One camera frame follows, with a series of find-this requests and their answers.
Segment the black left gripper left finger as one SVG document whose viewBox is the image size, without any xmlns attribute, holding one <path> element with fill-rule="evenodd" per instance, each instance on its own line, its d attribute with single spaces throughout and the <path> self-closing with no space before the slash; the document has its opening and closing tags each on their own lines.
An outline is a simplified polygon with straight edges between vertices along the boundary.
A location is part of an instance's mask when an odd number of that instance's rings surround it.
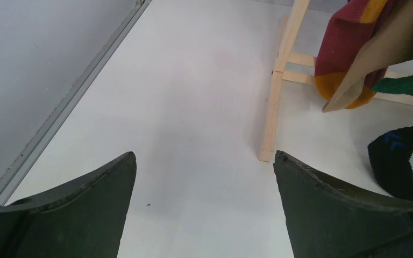
<svg viewBox="0 0 413 258">
<path fill-rule="evenodd" d="M 44 192 L 0 206 L 0 257 L 116 257 L 137 175 L 126 152 Z"/>
</svg>

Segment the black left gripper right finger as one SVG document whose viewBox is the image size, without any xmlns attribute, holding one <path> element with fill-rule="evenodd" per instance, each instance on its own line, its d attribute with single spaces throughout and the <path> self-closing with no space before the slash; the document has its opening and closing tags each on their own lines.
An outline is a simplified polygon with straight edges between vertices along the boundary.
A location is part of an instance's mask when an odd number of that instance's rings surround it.
<svg viewBox="0 0 413 258">
<path fill-rule="evenodd" d="M 413 257 L 413 202 L 375 193 L 277 151 L 274 172 L 295 257 Z"/>
</svg>

